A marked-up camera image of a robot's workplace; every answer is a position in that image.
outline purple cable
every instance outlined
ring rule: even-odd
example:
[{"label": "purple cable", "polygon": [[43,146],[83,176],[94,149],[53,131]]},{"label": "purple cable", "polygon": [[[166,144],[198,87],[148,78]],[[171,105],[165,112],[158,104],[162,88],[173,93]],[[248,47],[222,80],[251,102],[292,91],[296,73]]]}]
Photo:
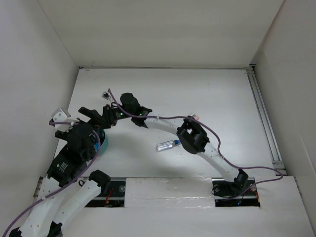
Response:
[{"label": "purple cable", "polygon": [[[50,122],[49,125],[55,125],[55,124],[69,124],[71,125],[70,122]],[[100,141],[100,137],[98,135],[97,132],[93,131],[93,133],[96,135],[97,139],[98,139],[98,150],[95,154],[95,156],[93,157],[93,159],[91,160],[91,162],[87,165],[87,167],[80,173],[78,174],[75,178],[73,178],[68,184],[66,184],[65,186],[63,186],[62,188],[52,192],[51,194],[45,196],[45,198],[50,198],[51,196],[54,196],[57,193],[60,193],[61,191],[63,191],[65,188],[67,188],[68,186],[70,186],[71,184],[73,184],[80,176],[82,176],[89,168],[90,166],[93,164],[93,162],[96,160],[96,158],[99,155],[100,152],[100,147],[101,147],[101,141]],[[12,222],[11,224],[6,228],[4,234],[2,235],[2,237],[5,237],[9,230],[11,229],[11,227],[25,214],[27,213],[29,210],[31,210],[33,207],[35,207],[37,204],[41,203],[42,201],[44,201],[43,199],[39,199],[36,202],[34,202],[32,205],[30,205],[28,208],[26,208],[24,211],[22,211]]]},{"label": "purple cable", "polygon": [[[118,101],[115,99],[114,95],[112,94],[111,92],[111,89],[108,89],[108,92],[109,94],[111,95],[113,101],[116,103],[117,107],[126,115],[132,117],[132,118],[138,118],[138,119],[156,119],[157,116],[138,116],[138,115],[132,115],[130,114],[129,112],[125,111],[121,105],[119,105]],[[252,185],[250,185],[249,187],[247,187],[241,194],[239,194],[238,196],[235,196],[235,197],[230,197],[230,198],[227,198],[227,199],[223,199],[223,200],[232,200],[232,199],[235,199],[241,195],[243,195],[245,192],[247,192],[251,187],[257,185],[257,184],[261,184],[261,183],[266,183],[266,182],[271,182],[271,181],[276,181],[276,180],[280,180],[283,178],[283,174],[278,171],[277,169],[273,169],[273,168],[270,168],[270,167],[265,167],[265,166],[251,166],[251,167],[241,167],[241,166],[237,166],[237,165],[234,165],[233,163],[231,163],[229,160],[227,160],[223,154],[221,153],[220,151],[220,147],[221,147],[221,139],[219,138],[219,136],[217,135],[216,132],[214,132],[210,127],[206,126],[204,123],[198,121],[198,120],[195,120],[193,117],[187,117],[187,116],[173,116],[173,117],[160,117],[159,116],[159,119],[165,119],[165,120],[169,120],[169,119],[188,119],[190,121],[193,121],[193,122],[196,122],[198,123],[199,125],[205,127],[208,131],[210,131],[215,137],[216,139],[218,140],[218,146],[217,146],[217,151],[218,151],[218,154],[223,158],[224,161],[226,161],[231,167],[234,167],[236,169],[268,169],[268,170],[272,170],[276,173],[278,173],[280,175],[280,177],[276,178],[276,179],[268,179],[268,180],[262,180],[262,181],[258,181],[258,182],[255,182],[253,183]]]}]

